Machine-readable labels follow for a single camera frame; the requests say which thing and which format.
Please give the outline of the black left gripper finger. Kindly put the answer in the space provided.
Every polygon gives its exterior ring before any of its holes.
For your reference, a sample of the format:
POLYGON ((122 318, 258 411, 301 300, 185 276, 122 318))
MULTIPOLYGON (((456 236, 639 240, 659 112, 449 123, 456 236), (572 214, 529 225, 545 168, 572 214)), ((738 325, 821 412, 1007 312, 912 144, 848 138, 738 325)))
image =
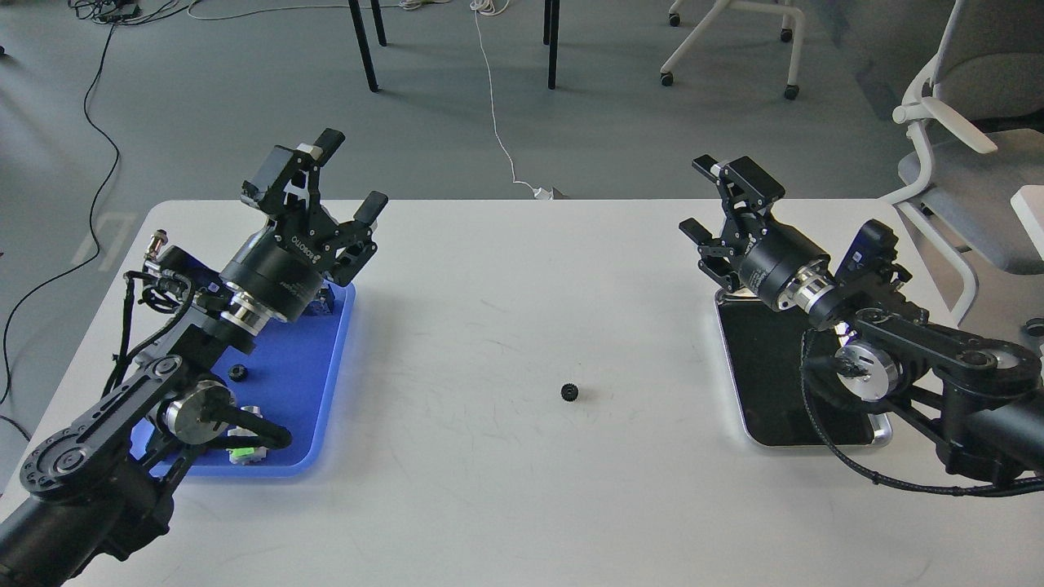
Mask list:
POLYGON ((314 144, 275 146, 250 181, 241 201, 268 216, 279 233, 334 233, 337 222, 321 207, 321 167, 345 142, 339 130, 324 130, 314 144))
POLYGON ((387 194, 372 191, 355 212, 351 222, 339 224, 334 237, 328 241, 331 249, 330 266, 325 271, 327 280, 348 286, 375 255, 377 245, 373 231, 380 213, 389 202, 387 194))

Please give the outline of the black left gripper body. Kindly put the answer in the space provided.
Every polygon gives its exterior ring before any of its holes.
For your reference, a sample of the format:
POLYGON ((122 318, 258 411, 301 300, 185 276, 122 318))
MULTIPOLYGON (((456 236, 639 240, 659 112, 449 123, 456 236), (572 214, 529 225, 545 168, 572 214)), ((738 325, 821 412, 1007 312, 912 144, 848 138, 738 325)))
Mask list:
POLYGON ((294 322, 325 285, 316 265, 299 256, 296 248, 283 249, 288 239, 276 241, 275 224, 264 224, 228 261, 220 278, 250 296, 282 322, 294 322))

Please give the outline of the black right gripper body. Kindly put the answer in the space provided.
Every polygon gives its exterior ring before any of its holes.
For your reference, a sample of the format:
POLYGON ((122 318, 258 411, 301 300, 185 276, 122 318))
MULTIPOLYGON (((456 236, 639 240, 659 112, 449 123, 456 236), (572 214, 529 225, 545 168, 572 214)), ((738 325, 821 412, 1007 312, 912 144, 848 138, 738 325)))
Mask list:
POLYGON ((738 220, 736 238, 739 279, 772 311, 809 311, 831 294, 829 255, 789 224, 738 220))

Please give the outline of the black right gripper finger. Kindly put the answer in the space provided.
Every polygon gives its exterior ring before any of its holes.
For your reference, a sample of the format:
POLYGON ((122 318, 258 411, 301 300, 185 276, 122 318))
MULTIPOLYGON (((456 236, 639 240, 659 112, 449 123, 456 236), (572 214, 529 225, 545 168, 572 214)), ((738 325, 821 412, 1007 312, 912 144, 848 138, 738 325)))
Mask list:
POLYGON ((723 234, 712 236, 702 224, 690 217, 679 224, 679 230, 697 246, 699 271, 726 290, 745 288, 737 268, 730 261, 731 258, 741 257, 748 245, 748 234, 738 224, 726 220, 723 234))
POLYGON ((772 226, 772 206, 785 196, 782 183, 776 181, 750 157, 719 162, 702 155, 691 162, 694 170, 714 183, 723 207, 726 224, 723 245, 739 245, 750 238, 760 239, 772 226))

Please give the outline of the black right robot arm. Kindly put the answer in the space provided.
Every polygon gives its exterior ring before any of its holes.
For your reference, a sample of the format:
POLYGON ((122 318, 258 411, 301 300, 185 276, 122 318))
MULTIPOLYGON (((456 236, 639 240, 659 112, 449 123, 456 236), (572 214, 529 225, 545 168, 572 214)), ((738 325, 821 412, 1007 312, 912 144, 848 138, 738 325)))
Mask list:
POLYGON ((838 271, 772 208, 785 189, 749 157, 692 167, 721 199, 723 230, 694 218, 679 229, 723 294, 746 291, 774 312, 801 311, 799 391, 821 442, 847 467, 892 489, 947 497, 1018 497, 1042 490, 1042 363, 1025 346, 932 323, 901 294, 909 271, 898 238, 870 219, 838 271), (901 417, 935 445, 949 474, 972 487, 895 479, 858 464, 825 435, 813 395, 846 410, 901 417))

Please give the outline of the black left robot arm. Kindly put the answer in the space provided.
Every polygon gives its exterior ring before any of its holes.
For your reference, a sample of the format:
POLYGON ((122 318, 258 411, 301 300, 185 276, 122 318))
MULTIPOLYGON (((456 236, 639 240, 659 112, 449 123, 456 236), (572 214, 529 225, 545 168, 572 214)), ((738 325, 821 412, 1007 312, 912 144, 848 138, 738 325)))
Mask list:
POLYGON ((243 353, 271 319, 294 322, 325 282, 350 284, 376 252, 373 226, 388 198, 373 191, 349 222, 321 204, 321 170, 345 134, 275 146, 240 198, 266 222, 223 271, 211 271, 157 231, 135 282, 168 315, 150 337, 121 341, 100 400, 29 451, 27 492, 2 523, 4 586, 60 586, 98 554, 126 560, 168 533, 173 493, 210 448, 283 449, 286 427, 239 408, 213 371, 226 350, 243 353))

